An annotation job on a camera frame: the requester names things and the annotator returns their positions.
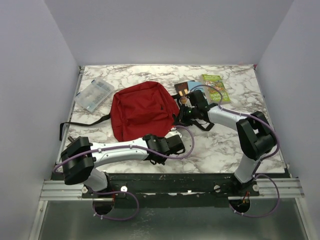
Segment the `dark brown book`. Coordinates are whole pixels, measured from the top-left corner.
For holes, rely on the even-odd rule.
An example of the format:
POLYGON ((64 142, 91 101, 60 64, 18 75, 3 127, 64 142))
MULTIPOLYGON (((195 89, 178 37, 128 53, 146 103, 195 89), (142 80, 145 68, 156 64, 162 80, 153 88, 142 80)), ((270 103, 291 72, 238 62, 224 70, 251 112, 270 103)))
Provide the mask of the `dark brown book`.
POLYGON ((177 83, 174 88, 179 96, 185 96, 189 93, 188 81, 177 83))

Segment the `light blue book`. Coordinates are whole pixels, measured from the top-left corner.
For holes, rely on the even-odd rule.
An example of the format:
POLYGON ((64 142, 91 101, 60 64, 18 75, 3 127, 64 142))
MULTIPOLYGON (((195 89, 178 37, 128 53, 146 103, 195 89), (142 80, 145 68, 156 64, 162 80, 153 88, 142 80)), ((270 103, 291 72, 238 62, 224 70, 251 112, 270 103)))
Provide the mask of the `light blue book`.
POLYGON ((188 81, 187 82, 188 91, 191 92, 192 90, 195 90, 200 85, 201 83, 198 81, 188 81))

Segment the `green illustrated book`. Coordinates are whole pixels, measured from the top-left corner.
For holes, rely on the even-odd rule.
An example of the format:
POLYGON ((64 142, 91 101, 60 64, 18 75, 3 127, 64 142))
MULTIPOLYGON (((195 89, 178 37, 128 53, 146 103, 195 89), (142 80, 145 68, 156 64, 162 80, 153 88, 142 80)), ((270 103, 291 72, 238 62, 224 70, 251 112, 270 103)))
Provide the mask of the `green illustrated book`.
POLYGON ((231 102, 229 94, 223 83, 223 78, 220 75, 202 74, 200 76, 199 81, 203 85, 206 85, 202 86, 202 88, 204 90, 205 97, 209 104, 217 104, 221 100, 221 96, 217 91, 219 91, 222 94, 221 104, 229 104, 231 102))

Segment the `red student backpack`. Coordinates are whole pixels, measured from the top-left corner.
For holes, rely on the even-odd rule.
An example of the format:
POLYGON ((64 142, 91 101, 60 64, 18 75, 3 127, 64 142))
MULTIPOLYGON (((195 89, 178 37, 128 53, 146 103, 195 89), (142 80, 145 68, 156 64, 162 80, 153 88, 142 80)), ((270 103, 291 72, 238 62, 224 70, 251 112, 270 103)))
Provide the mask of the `red student backpack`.
POLYGON ((87 124, 69 121, 69 125, 92 127, 110 120, 115 139, 119 142, 142 138, 147 134, 165 137, 173 126, 195 125, 203 131, 209 131, 214 124, 204 128, 192 120, 183 122, 178 119, 181 104, 179 93, 170 95, 159 82, 146 81, 115 93, 110 113, 99 120, 87 124))

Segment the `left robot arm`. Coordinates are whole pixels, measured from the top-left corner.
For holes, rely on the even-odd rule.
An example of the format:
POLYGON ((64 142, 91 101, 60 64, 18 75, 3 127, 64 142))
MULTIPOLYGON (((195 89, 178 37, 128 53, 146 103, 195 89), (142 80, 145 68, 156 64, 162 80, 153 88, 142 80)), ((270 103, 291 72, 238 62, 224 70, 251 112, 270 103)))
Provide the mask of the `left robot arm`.
POLYGON ((62 165, 66 185, 84 184, 99 197, 110 194, 111 185, 106 173, 98 167, 123 161, 150 161, 164 164, 171 155, 186 152, 180 135, 168 138, 147 134, 126 142, 92 143, 88 137, 78 137, 61 153, 61 160, 70 161, 62 165))

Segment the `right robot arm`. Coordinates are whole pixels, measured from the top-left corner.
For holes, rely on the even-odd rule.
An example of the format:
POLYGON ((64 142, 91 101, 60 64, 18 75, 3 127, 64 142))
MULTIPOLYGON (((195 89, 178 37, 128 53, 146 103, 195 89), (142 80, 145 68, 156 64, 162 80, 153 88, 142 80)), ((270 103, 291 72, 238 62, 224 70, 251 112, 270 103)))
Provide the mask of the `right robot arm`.
POLYGON ((221 106, 220 103, 209 104, 201 90, 194 90, 185 95, 191 106, 177 99, 179 113, 175 122, 183 126, 195 125, 208 132, 219 124, 237 131, 243 156, 235 170, 230 183, 230 191, 241 196, 248 190, 248 184, 261 162, 274 156, 279 151, 278 137, 261 111, 241 113, 221 106))

